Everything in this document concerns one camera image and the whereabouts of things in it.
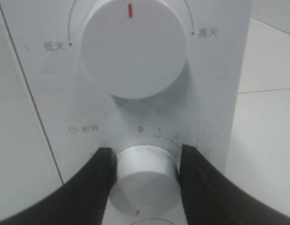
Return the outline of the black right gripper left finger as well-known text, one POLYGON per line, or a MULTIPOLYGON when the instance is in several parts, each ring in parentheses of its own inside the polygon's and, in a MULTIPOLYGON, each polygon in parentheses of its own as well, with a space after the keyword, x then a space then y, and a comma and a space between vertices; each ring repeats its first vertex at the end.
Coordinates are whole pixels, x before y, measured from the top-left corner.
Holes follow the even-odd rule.
POLYGON ((64 185, 0 225, 101 225, 115 174, 115 152, 99 148, 64 185))

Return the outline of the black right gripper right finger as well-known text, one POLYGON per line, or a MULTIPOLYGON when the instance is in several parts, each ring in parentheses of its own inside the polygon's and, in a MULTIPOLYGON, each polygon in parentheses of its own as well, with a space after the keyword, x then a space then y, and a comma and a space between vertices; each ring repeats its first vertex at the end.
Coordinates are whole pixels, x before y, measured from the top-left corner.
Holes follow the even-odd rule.
POLYGON ((240 189, 187 144, 182 145, 179 184, 189 225, 290 225, 289 216, 240 189))

